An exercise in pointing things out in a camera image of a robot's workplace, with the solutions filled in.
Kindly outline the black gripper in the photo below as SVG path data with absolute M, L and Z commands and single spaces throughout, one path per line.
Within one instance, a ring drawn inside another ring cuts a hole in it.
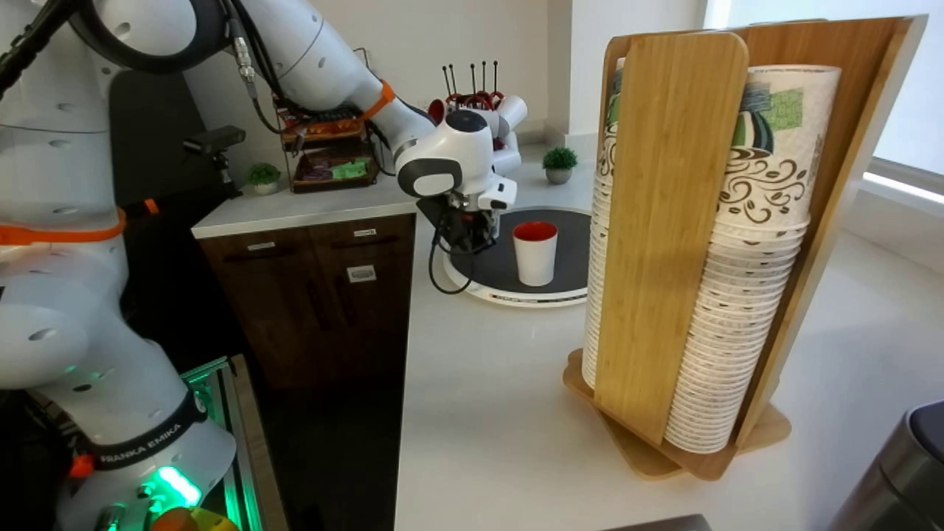
M 473 259 L 496 246 L 499 228 L 489 209 L 461 209 L 445 196 L 420 197 L 420 212 L 431 221 L 433 237 L 461 259 Z

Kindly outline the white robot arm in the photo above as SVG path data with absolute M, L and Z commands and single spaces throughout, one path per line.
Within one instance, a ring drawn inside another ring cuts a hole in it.
M 400 191 L 464 249 L 487 246 L 517 200 L 484 115 L 433 122 L 405 104 L 312 0 L 0 0 L 0 42 L 0 387 L 76 426 L 80 469 L 57 494 L 54 531 L 194 507 L 235 458 L 166 349 L 122 317 L 119 76 L 182 73 L 228 51 L 282 107 L 352 107 L 380 132 Z

